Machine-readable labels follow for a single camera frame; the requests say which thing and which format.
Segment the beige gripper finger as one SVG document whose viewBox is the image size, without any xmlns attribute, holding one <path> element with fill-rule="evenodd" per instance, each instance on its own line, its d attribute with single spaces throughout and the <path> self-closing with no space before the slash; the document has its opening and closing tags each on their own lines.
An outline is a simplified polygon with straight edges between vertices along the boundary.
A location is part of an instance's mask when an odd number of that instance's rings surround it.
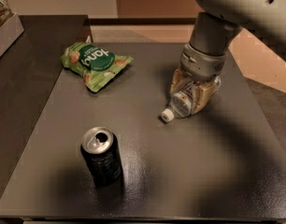
<svg viewBox="0 0 286 224">
<path fill-rule="evenodd" d="M 179 66 L 173 75 L 169 93 L 173 95 L 175 92 L 180 91 L 186 84 L 191 83 L 193 80 L 188 76 L 186 71 Z"/>
<path fill-rule="evenodd" d="M 194 82 L 192 85 L 192 109 L 191 114 L 200 112 L 208 103 L 210 98 L 219 89 L 219 78 L 215 77 L 209 82 Z"/>
</svg>

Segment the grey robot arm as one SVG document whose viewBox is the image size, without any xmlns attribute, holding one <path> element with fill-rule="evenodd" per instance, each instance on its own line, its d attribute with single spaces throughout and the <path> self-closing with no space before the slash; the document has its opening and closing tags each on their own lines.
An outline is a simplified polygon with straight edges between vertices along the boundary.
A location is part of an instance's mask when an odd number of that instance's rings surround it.
<svg viewBox="0 0 286 224">
<path fill-rule="evenodd" d="M 201 111 L 221 85 L 231 41 L 247 29 L 286 61 L 286 0 L 196 0 L 203 9 L 185 44 L 170 88 L 182 117 Z"/>
</svg>

